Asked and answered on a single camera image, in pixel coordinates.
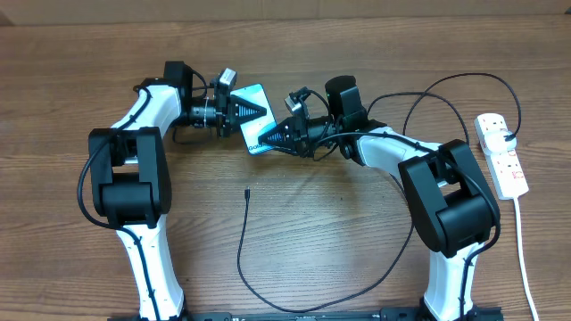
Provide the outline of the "blue Galaxy smartphone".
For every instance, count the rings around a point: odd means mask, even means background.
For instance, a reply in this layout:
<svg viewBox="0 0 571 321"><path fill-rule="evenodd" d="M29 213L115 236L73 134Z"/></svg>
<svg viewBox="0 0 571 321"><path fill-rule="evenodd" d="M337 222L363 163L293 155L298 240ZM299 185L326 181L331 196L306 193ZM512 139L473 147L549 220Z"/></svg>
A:
<svg viewBox="0 0 571 321"><path fill-rule="evenodd" d="M267 112L264 116L245 122L240 126L248 153L256 155L272 150L272 146L261 144L259 142L259 136L261 134L268 132L277 125L262 84L253 84L242 87L233 90L231 94L250 103L259 105Z"/></svg>

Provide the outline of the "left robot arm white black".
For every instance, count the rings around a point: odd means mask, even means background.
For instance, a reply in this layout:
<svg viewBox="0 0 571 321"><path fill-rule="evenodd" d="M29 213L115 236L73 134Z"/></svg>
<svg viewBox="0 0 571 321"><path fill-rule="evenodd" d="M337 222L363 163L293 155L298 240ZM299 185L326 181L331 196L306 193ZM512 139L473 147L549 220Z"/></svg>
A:
<svg viewBox="0 0 571 321"><path fill-rule="evenodd" d="M195 96L197 72L182 61L166 62L160 78L135 86L137 100L110 128L88 136L89 157L77 187L80 210L93 224L121 239L137 285L137 320L188 320L167 239L172 202L163 138L172 128L214 128L228 137L270 115L260 84L236 88L224 69Z"/></svg>

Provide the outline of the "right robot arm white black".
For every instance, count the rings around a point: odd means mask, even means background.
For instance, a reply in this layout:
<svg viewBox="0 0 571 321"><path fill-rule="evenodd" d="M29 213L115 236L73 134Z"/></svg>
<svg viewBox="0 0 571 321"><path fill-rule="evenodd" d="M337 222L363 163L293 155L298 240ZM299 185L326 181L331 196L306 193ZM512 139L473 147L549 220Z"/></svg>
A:
<svg viewBox="0 0 571 321"><path fill-rule="evenodd" d="M501 214L468 144L425 143L371 119L353 76L332 78L325 90L326 116L310 117L310 91L300 89L285 100L290 117L261 131L260 143L300 157L336 144L344 158L399 180L412 225L430 250L428 287L415 318L501 320L501 309L479 308L471 299L477 257L497 243Z"/></svg>

